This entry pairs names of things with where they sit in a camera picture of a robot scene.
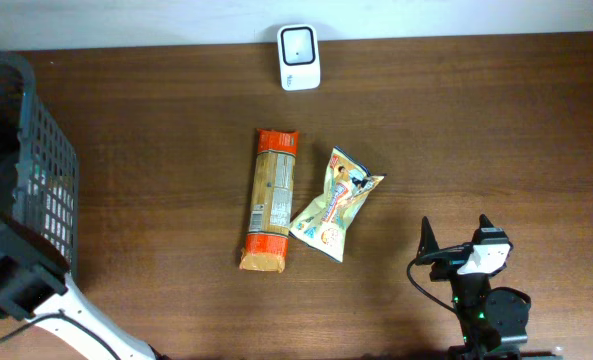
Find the orange spaghetti packet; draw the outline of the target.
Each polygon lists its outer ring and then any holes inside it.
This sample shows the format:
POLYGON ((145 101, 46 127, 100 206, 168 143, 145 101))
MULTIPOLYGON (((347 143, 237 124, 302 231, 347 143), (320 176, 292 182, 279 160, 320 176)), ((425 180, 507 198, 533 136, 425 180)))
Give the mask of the orange spaghetti packet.
POLYGON ((260 129, 249 226, 239 268, 281 273, 290 232, 299 133, 260 129))

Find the cream snack bag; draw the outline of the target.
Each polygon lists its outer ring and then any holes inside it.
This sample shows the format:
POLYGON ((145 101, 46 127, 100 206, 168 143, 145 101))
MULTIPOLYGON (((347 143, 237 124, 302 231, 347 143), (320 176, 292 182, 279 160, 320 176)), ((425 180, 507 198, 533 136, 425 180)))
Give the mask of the cream snack bag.
POLYGON ((385 179, 372 174, 340 147, 326 166, 323 193, 291 222, 289 233, 334 261, 343 262, 346 233, 369 194, 385 179))

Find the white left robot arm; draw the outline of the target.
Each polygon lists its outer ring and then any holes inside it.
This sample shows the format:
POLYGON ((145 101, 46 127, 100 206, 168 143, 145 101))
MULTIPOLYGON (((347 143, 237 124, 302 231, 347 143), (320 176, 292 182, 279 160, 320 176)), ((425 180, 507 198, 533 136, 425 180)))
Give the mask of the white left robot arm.
POLYGON ((24 324, 0 344, 39 327, 87 359, 164 359, 112 322, 80 291, 70 267, 44 237, 0 212, 0 319, 24 324))

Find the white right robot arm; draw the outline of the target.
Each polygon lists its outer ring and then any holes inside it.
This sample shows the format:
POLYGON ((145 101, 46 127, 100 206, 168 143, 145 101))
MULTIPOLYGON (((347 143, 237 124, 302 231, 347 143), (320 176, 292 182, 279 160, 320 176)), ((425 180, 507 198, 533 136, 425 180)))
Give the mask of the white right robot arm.
POLYGON ((471 241, 447 248, 438 245, 429 219, 422 219, 417 255, 409 265, 429 265, 432 282, 450 283, 450 304, 413 284, 459 321, 463 344, 449 347, 449 359, 521 357, 520 346, 528 340, 526 326, 531 298, 522 291, 493 288, 490 284, 490 279, 505 269, 512 249, 505 231, 494 226, 485 215, 479 217, 479 227, 471 241))

